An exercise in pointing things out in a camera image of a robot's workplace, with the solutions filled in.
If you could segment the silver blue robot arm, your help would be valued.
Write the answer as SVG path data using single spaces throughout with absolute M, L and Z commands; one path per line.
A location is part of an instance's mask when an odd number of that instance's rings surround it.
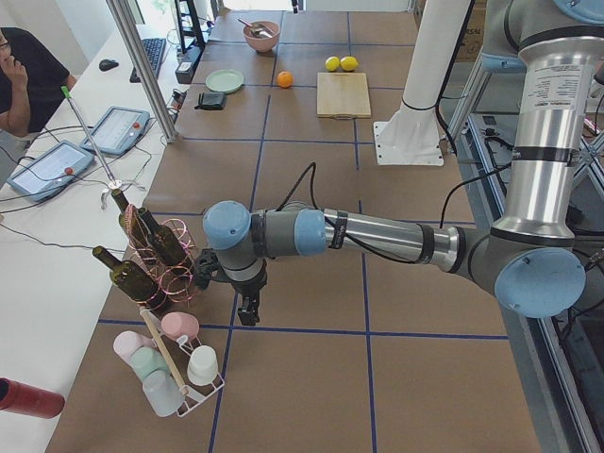
M 405 264 L 432 264 L 476 283 L 528 318 L 572 307 L 586 272 L 565 217 L 587 98 L 603 57 L 599 1 L 491 1 L 483 54 L 516 58 L 525 82 L 505 209 L 488 230 L 433 228 L 285 202 L 249 211 L 235 201 L 203 219 L 219 271 L 242 296 L 244 325 L 259 317 L 266 259 L 357 246 Z

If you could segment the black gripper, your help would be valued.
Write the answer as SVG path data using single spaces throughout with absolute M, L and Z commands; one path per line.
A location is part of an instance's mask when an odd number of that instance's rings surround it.
M 244 281 L 236 281 L 233 288 L 242 297 L 241 306 L 237 309 L 240 323 L 243 326 L 255 326 L 260 321 L 260 292 L 267 283 L 266 264 L 259 271 Z

